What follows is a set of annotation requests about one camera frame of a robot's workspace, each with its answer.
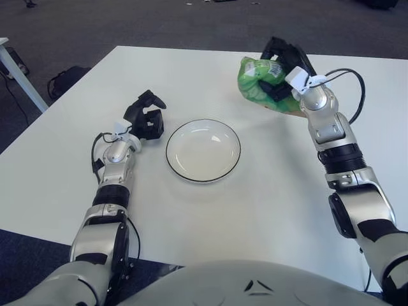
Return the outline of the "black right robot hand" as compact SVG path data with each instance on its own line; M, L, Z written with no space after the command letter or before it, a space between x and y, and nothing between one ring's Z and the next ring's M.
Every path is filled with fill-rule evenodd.
M260 59L270 60L275 55L277 56L278 65L286 75L296 66L303 68L310 76L317 75L302 48L298 45L287 43L284 39L272 36L266 44ZM291 95L291 88L284 80L277 85L272 85L262 80L258 84L275 102L280 102Z

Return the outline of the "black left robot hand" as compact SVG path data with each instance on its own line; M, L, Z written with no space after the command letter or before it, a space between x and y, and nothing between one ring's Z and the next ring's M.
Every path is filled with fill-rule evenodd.
M123 118L131 123L130 133L139 139L156 140L164 133L161 110L166 104L152 91L146 90L130 105Z

